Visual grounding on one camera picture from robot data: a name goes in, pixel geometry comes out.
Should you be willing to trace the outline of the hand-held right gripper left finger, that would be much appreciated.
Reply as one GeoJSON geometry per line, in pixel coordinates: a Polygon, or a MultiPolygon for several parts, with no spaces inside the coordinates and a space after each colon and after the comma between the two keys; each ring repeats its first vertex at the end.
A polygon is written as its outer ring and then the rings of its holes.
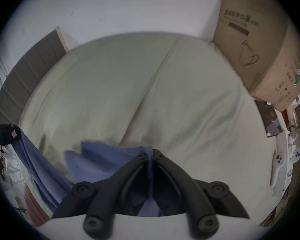
{"type": "Polygon", "coordinates": [[[152,155],[140,152],[110,178],[76,183],[52,219],[85,215],[83,229],[90,237],[110,237],[116,213],[137,216],[152,194],[152,155]]]}

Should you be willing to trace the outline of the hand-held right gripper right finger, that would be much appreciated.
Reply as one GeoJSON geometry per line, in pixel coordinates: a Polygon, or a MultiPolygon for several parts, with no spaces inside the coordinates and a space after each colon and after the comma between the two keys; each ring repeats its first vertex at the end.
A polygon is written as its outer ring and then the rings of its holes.
{"type": "Polygon", "coordinates": [[[214,236],[220,226],[217,215],[250,219],[246,209],[226,183],[193,179],[161,151],[152,151],[153,168],[161,170],[172,184],[188,215],[189,229],[193,237],[214,236]]]}

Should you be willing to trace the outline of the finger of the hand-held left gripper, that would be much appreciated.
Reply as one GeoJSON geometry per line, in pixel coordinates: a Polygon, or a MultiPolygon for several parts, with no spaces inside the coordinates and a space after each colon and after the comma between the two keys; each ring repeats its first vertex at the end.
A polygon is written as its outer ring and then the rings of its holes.
{"type": "Polygon", "coordinates": [[[0,146],[12,144],[15,140],[20,139],[21,130],[16,125],[0,125],[0,146]]]}

